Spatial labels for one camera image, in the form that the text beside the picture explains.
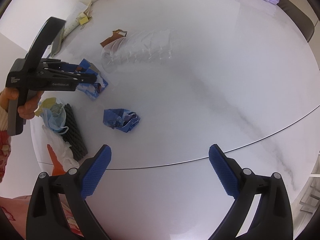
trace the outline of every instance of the textured blue pad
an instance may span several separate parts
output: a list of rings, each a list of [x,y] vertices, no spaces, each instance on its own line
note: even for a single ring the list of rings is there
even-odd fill
[[[221,154],[224,153],[220,153],[219,150],[212,145],[209,150],[209,160],[226,193],[229,196],[233,196],[234,199],[237,199],[240,194],[238,178]]]
[[[111,148],[105,146],[82,179],[81,196],[83,199],[93,194],[110,161]]]

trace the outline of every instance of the person's arm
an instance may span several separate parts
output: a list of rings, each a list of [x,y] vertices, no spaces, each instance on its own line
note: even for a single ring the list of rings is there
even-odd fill
[[[43,92],[39,91],[24,106],[18,107],[20,117],[32,119],[35,116],[34,111],[38,108],[38,102],[42,94]],[[0,182],[2,182],[4,177],[5,167],[11,152],[11,138],[7,133],[9,100],[15,100],[18,96],[18,90],[13,88],[5,88],[0,94]]]

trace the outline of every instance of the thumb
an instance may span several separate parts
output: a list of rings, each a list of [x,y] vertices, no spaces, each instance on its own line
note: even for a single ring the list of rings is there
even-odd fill
[[[8,111],[9,100],[16,100],[19,96],[19,91],[16,88],[5,88],[0,94],[0,106]]]

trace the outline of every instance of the round table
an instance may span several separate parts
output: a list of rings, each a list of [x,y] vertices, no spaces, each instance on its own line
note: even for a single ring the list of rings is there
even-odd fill
[[[88,157],[103,144],[112,149],[108,170],[87,198],[111,237],[207,239],[233,203],[207,159],[215,143],[256,174],[281,173],[295,199],[320,150],[320,74],[308,43],[278,6],[99,0],[92,17],[56,57],[72,64],[87,59],[108,87],[93,102],[80,91],[44,98],[71,104]],[[129,56],[107,73],[100,42],[117,29],[128,36],[168,33],[170,57]],[[109,108],[135,111],[140,123],[129,133],[112,130],[102,122]],[[31,122],[33,144],[49,170],[41,125],[41,118]]]

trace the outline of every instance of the sleeve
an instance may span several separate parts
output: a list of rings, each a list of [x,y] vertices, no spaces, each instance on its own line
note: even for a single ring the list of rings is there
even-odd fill
[[[0,182],[4,177],[5,166],[11,152],[11,137],[7,133],[8,113],[0,107]]]

